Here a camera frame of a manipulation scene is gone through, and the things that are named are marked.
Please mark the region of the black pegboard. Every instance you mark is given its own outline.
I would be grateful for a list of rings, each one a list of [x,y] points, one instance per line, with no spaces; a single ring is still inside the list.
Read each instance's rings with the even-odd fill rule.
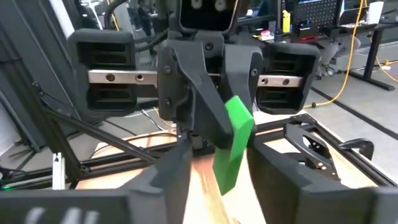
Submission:
[[[293,22],[295,30],[318,30],[337,24],[341,0],[296,0]]]

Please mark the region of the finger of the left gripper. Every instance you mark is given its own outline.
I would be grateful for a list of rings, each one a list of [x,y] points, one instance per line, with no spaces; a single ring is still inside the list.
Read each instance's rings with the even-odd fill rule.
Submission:
[[[179,123],[218,148],[231,147],[231,121],[206,71],[201,43],[166,40],[159,46],[157,91],[162,119]]]
[[[225,45],[220,71],[220,98],[223,103],[237,95],[253,114],[254,95],[262,63],[263,55],[259,47]]]

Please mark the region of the green eraser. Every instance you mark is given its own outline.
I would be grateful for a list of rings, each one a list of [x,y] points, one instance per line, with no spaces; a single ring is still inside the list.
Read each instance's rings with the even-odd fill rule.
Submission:
[[[225,103],[233,127],[233,142],[229,149],[216,148],[213,173],[221,195],[227,194],[236,185],[244,150],[254,127],[253,115],[239,96]]]

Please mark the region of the black aluminium table frame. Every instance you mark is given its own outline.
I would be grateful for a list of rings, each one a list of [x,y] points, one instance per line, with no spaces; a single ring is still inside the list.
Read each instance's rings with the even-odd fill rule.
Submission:
[[[217,92],[220,94],[220,84],[218,85],[218,87],[215,88],[217,89]],[[33,98],[33,100],[32,102],[29,103],[29,106],[35,108],[37,110],[37,114],[42,115],[44,121],[48,124],[46,127],[44,127],[44,132],[49,134],[50,136],[49,142],[54,144],[56,149],[63,151],[65,154],[68,154],[71,150],[64,136],[62,134],[59,135],[55,134],[55,128],[57,127],[58,121],[64,121],[72,126],[75,126],[76,128],[80,129],[81,131],[90,135],[91,137],[102,140],[111,146],[119,148],[120,150],[124,151],[126,154],[130,155],[131,157],[140,158],[144,162],[154,161],[154,158],[150,156],[148,152],[139,149],[137,146],[132,145],[129,142],[119,139],[100,129],[96,129],[90,126],[89,124],[82,123],[81,121],[69,118],[60,113],[45,109],[41,105],[37,95],[32,93],[31,97]],[[249,138],[246,149],[249,149],[251,145],[254,144],[255,142],[262,143],[259,137],[255,137],[251,132],[251,136]]]

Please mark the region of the yellow bottle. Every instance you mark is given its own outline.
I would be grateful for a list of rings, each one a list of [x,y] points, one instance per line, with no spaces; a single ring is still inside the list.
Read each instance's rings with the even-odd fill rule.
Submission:
[[[282,32],[290,32],[290,13],[286,10],[282,11]]]

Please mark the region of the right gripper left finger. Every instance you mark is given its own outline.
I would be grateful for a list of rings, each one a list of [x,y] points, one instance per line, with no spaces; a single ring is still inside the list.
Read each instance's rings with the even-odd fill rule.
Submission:
[[[129,191],[131,224],[182,224],[192,145],[182,141],[121,187]]]

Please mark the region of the black frame clamp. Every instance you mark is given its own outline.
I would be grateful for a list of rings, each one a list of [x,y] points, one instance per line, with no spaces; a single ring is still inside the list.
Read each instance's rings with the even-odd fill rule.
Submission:
[[[372,141],[365,138],[352,139],[339,144],[341,149],[359,149],[359,153],[369,159],[373,158],[374,144]]]

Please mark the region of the white metal bracket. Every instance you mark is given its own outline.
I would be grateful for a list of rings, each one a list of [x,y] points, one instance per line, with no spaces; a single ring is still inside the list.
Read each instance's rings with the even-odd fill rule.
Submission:
[[[65,190],[65,159],[61,152],[53,154],[52,189]]]

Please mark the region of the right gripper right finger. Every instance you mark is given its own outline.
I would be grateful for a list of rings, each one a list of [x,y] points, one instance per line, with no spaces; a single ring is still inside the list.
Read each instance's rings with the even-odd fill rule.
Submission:
[[[263,143],[247,151],[267,224],[370,224],[375,189],[351,189]]]

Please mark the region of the desk with black legs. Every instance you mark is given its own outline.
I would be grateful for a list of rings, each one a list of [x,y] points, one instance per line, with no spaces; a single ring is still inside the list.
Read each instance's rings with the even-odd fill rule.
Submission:
[[[384,90],[387,91],[395,90],[395,88],[392,85],[388,85],[386,83],[373,79],[372,73],[373,73],[374,63],[376,62],[376,55],[378,52],[379,44],[381,43],[383,32],[386,29],[391,29],[396,27],[398,27],[398,23],[381,23],[374,27],[371,26],[360,27],[359,31],[356,32],[357,34],[362,34],[362,33],[368,34],[370,32],[372,35],[366,66],[362,75],[351,70],[347,70],[346,73],[353,78],[357,78],[358,80],[364,81],[368,84],[372,84]]]

